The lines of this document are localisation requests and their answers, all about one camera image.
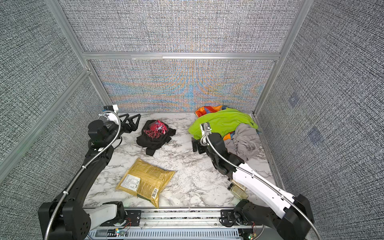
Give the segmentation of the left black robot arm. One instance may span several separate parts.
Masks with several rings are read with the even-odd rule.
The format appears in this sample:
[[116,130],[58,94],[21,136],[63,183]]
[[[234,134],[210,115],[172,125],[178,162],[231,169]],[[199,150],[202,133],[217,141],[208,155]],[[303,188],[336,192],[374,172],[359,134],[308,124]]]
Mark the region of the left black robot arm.
[[136,131],[140,119],[140,114],[118,116],[105,110],[99,119],[89,123],[89,149],[80,170],[62,193],[38,209],[45,240],[84,240],[99,225],[126,217],[121,202],[107,203],[93,211],[86,211],[83,205],[96,178],[112,159],[113,143],[122,134]]

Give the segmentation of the pink red patterned cloth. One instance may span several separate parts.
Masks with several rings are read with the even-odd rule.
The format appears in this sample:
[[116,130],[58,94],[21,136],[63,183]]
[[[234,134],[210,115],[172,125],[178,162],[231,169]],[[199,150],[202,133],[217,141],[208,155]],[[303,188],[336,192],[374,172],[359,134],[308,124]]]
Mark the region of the pink red patterned cloth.
[[144,130],[145,134],[151,139],[155,140],[164,136],[169,131],[169,128],[163,122],[156,120],[150,123],[148,128]]

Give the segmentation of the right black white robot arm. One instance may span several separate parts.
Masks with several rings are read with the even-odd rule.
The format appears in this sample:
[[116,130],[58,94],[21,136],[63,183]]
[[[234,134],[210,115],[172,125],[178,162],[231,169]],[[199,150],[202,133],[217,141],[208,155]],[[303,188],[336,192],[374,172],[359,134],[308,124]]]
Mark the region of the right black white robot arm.
[[313,212],[306,197],[294,196],[264,179],[243,159],[230,153],[218,133],[210,134],[207,141],[192,139],[192,146],[194,152],[206,153],[219,173],[244,186],[266,204],[263,207],[241,200],[234,208],[239,225],[264,225],[276,230],[284,240],[306,239],[314,226]]

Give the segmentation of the black cloth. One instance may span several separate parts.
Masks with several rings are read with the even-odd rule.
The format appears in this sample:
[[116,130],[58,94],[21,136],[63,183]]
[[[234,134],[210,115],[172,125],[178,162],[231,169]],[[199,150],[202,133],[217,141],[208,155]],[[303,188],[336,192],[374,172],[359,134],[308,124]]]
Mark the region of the black cloth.
[[146,148],[146,155],[153,156],[156,150],[160,149],[164,144],[169,143],[172,140],[172,136],[176,134],[176,130],[169,128],[169,131],[162,137],[151,140],[144,132],[149,126],[150,123],[153,123],[156,120],[148,120],[144,127],[142,128],[141,135],[137,137],[137,144],[143,148]]

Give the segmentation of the grey cloth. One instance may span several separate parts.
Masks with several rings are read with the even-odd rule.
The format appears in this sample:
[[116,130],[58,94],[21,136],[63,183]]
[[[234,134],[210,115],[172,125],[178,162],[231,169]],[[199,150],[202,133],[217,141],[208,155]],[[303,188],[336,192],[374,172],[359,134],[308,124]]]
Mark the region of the grey cloth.
[[258,131],[248,124],[239,124],[236,130],[225,135],[223,140],[227,151],[244,161],[248,161],[260,151],[261,140]]

